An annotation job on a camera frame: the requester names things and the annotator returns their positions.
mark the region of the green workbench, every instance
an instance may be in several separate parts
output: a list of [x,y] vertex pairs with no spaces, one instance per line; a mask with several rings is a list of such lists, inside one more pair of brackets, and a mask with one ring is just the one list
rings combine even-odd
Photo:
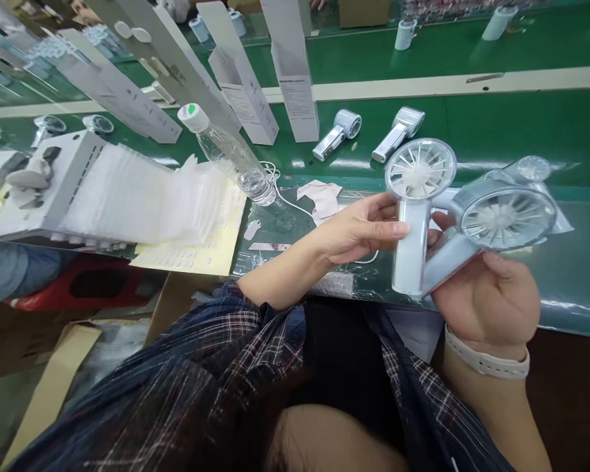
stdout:
[[[524,32],[506,35],[489,45],[489,50],[483,50],[479,41],[486,20],[426,27],[411,49],[402,53],[393,50],[393,30],[308,39],[313,82],[590,66],[590,5],[529,15],[525,21],[528,24],[523,25]],[[268,45],[246,50],[260,84],[276,87]],[[199,56],[202,61],[207,59],[206,52]],[[353,63],[354,57],[359,66],[345,67]],[[150,84],[151,77],[135,61],[118,65],[138,85]],[[282,173],[279,185],[290,201],[295,200],[294,187],[312,179],[343,186],[345,192],[340,198],[344,199],[354,196],[350,191],[383,191],[384,167],[371,159],[371,152],[389,131],[396,112],[405,105],[426,112],[416,138],[439,138],[455,150],[460,166],[453,186],[525,155],[541,155],[554,164],[557,170],[547,183],[576,230],[513,256],[526,262],[538,280],[543,300],[541,325],[590,335],[590,89],[319,102],[322,135],[332,128],[340,108],[363,117],[358,137],[341,145],[323,163],[312,156],[315,143],[294,142],[285,107],[273,104],[271,108],[280,126],[275,144],[250,143],[250,147],[259,160],[276,164]],[[166,112],[176,116],[174,108]],[[137,136],[108,113],[102,114],[116,125],[109,138],[114,144],[125,144],[150,157],[172,157],[180,164],[192,153],[205,160],[194,135],[188,131],[174,145],[158,145]],[[61,115],[69,132],[83,129],[81,117]],[[0,119],[0,127],[9,147],[30,150],[35,132],[31,117]],[[311,202],[305,200],[299,203],[308,205],[310,210]],[[282,204],[274,208],[247,204],[243,225],[249,219],[265,222],[254,242],[293,243],[313,228],[306,215]],[[233,275],[242,275],[261,259],[277,255],[249,251],[249,245],[239,237],[231,267]],[[380,254],[372,264],[351,264],[339,270],[354,274],[356,296],[407,302],[391,290],[391,259],[390,254]]]

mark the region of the red stool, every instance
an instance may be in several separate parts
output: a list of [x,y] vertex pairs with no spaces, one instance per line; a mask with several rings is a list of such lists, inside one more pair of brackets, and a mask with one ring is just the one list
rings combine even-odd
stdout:
[[46,288],[5,303],[24,311],[145,306],[149,297],[136,293],[144,273],[124,259],[79,254]]

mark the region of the dark blue plaid shirt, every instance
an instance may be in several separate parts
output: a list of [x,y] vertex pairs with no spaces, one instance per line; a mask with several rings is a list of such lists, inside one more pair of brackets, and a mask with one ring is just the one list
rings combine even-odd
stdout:
[[[476,413],[407,348],[382,310],[368,316],[406,438],[411,470],[512,471]],[[219,437],[224,410],[246,408],[267,382],[303,366],[302,306],[258,308],[233,282],[128,358],[63,414],[11,470],[166,469],[183,463],[189,436]],[[205,421],[192,431],[190,421]]]

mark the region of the white watch strap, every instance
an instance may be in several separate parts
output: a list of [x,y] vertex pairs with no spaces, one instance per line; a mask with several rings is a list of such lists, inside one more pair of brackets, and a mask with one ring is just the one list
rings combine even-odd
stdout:
[[513,359],[501,359],[486,353],[480,353],[469,347],[457,338],[446,325],[446,344],[461,357],[462,361],[476,370],[479,374],[485,374],[500,379],[522,379],[529,373],[530,356],[526,350],[526,356],[522,362]]

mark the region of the bottle cap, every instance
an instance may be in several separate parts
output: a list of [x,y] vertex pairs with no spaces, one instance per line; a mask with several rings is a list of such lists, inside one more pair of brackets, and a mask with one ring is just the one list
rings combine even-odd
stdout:
[[177,118],[193,133],[205,131],[210,125],[208,115],[197,104],[182,106],[177,112]]

